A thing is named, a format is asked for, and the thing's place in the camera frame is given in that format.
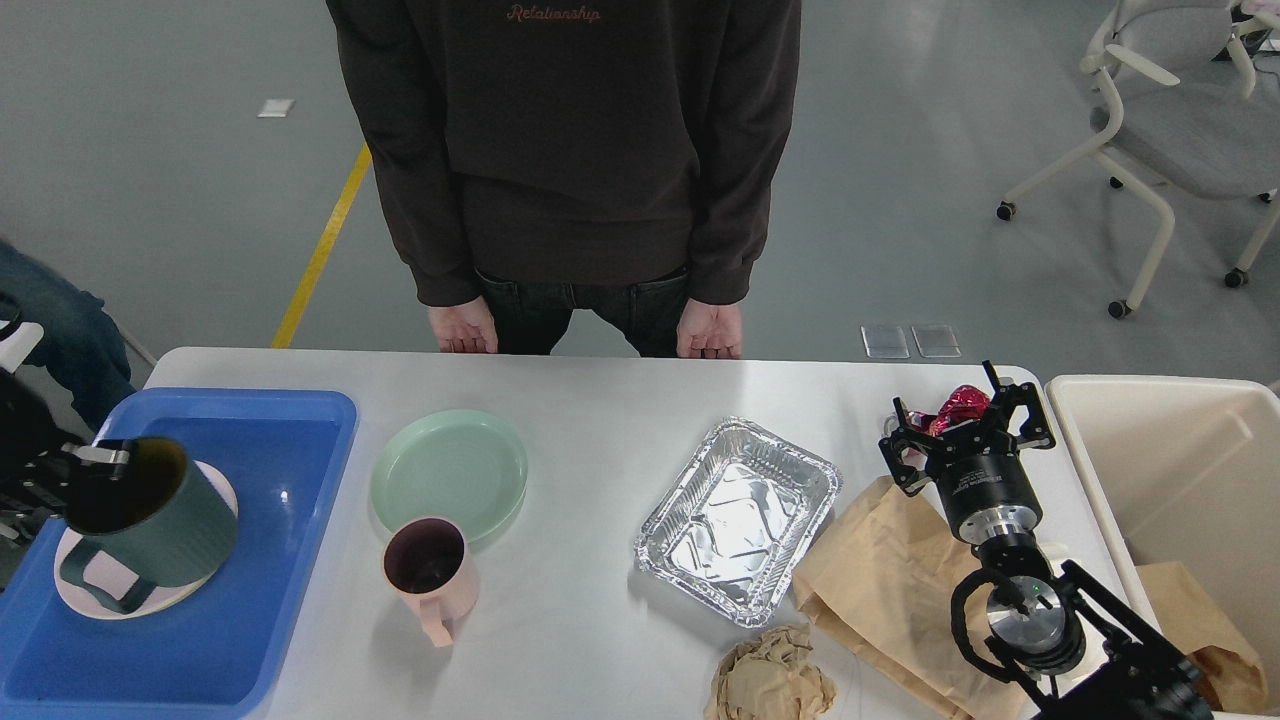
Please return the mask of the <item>standing person's right hand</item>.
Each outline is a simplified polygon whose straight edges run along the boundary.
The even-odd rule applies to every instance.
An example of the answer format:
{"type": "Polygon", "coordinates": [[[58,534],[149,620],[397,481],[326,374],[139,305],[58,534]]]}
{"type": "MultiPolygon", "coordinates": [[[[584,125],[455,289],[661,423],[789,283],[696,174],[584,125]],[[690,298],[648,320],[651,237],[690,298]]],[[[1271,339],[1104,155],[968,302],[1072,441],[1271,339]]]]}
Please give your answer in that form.
{"type": "Polygon", "coordinates": [[[497,324],[483,296],[453,306],[428,306],[428,322],[443,354],[498,354],[497,324]]]}

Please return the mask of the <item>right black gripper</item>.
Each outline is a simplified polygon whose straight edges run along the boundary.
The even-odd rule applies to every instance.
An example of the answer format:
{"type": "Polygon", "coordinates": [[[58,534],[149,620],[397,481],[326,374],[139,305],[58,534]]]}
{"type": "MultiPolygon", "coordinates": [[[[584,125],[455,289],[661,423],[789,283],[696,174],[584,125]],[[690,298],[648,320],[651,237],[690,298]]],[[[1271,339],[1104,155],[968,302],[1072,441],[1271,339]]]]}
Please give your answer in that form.
{"type": "Polygon", "coordinates": [[[1042,507],[1020,451],[1056,446],[1036,386],[1002,379],[991,360],[982,368],[993,393],[978,421],[978,436],[929,436],[910,423],[902,400],[895,397],[897,424],[878,442],[891,479],[908,497],[931,482],[937,484],[952,534],[970,546],[1034,534],[1042,507]]]}

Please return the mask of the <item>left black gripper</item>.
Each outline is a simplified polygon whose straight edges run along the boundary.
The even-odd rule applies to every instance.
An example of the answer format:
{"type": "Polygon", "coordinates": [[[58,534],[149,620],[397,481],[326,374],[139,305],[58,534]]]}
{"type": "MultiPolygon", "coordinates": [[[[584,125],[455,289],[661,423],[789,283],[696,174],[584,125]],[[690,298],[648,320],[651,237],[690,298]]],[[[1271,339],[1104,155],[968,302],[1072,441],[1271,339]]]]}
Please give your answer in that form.
{"type": "Polygon", "coordinates": [[[134,439],[110,439],[106,445],[70,441],[36,455],[3,447],[3,529],[24,530],[24,523],[64,518],[70,489],[116,488],[134,454],[134,439]]]}

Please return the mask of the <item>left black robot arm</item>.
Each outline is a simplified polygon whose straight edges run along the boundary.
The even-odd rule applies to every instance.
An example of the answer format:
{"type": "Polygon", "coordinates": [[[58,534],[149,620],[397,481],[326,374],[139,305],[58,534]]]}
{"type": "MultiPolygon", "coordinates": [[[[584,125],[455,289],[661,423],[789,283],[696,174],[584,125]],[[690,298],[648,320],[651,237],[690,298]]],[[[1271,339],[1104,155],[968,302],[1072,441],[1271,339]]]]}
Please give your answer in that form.
{"type": "Polygon", "coordinates": [[[47,404],[12,370],[1,370],[3,544],[28,544],[49,518],[104,510],[124,488],[134,441],[102,447],[61,429],[47,404]]]}

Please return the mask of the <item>standing person's left hand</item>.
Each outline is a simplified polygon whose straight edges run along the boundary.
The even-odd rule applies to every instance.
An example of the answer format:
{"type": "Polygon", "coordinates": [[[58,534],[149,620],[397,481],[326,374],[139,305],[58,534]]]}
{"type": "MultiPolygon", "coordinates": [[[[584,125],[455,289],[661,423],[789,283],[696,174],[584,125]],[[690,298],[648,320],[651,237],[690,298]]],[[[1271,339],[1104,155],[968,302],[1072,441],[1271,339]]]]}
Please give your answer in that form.
{"type": "Polygon", "coordinates": [[[714,305],[690,299],[677,324],[676,356],[681,359],[742,357],[740,304],[714,305]]]}

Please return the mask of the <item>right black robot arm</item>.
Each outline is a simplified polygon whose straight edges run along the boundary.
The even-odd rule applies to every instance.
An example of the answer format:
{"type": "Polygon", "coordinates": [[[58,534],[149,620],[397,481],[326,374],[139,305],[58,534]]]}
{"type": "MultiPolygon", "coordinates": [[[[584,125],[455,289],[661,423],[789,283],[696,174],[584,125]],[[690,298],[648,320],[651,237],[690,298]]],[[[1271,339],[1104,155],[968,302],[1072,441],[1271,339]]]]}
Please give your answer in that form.
{"type": "Polygon", "coordinates": [[[1032,383],[983,369],[991,391],[977,409],[938,413],[933,430],[896,398],[878,443],[905,495],[936,487],[952,537],[979,564],[950,600],[960,655],[1020,687],[1039,719],[1212,717],[1184,653],[1079,564],[1042,552],[1043,510],[1021,451],[1056,439],[1032,383]]]}

